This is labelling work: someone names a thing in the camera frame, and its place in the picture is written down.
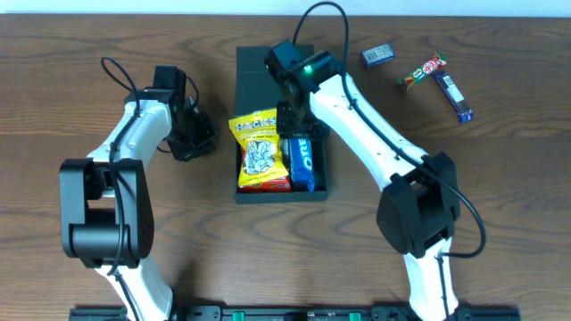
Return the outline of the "dark green gift box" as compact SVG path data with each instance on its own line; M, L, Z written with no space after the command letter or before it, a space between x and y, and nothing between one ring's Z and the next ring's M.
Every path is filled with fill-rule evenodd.
M282 91L270 76L263 60L267 46L239 46L236 49L236 98L234 114L242 116L257 110L273 108L283 100ZM278 202L323 202L329 196L327 174L327 141L311 142L316 176L314 192L294 185L289 193L244 193L236 189L238 204Z

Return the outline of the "yellow Hacks candy bag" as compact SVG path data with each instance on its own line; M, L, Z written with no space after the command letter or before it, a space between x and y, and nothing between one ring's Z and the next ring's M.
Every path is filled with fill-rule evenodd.
M262 184L288 175L277 133L276 108L230 119L228 125L244 150L239 186Z

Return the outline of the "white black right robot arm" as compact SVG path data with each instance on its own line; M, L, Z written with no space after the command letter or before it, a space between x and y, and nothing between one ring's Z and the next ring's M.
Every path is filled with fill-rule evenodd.
M377 225L402 254L409 303L422 320L445 320L459 305L451 284L450 249L459 203L445 190L455 184L451 159L429 156L400 135L365 99L328 52L304 56L273 49L264 60L289 102L287 117L304 130L312 120L333 129L359 157L381 192Z

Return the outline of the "dark blue wafer bar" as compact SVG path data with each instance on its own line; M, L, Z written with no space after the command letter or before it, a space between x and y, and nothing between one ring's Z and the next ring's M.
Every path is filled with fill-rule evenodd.
M458 116L459 123L472 120L474 113L449 73L446 70L437 71L433 78L451 103Z

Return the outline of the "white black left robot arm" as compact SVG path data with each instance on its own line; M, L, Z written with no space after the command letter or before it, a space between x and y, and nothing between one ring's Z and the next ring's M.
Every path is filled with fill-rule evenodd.
M145 170L162 141L178 161L208 151L212 131L197 104L182 89L134 91L105 141L60 166L63 251L103 276L123 302L119 308L71 309L71 320L193 318L150 255L154 219Z

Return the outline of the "red green chocolate bar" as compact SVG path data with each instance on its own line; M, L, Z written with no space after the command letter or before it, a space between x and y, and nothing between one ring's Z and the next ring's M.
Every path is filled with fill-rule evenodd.
M436 52L430 59L428 59L419 67L415 68L413 71L408 73L405 77L398 78L397 84L401 88L409 90L414 85L420 83L428 75L430 75L434 71L438 70L439 68L447 64L448 64L448 59L445 58L440 53Z

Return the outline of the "blue Oreo cookie pack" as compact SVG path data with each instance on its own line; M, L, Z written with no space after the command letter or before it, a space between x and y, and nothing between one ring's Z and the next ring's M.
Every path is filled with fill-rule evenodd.
M313 193L315 191L315 175L310 140L292 138L289 140L290 174L294 185Z

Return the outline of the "red snack bag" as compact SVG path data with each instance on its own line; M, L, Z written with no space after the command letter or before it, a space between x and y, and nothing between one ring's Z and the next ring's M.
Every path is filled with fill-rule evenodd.
M292 185L289 177L279 177L270 181L238 187L239 193L290 193Z

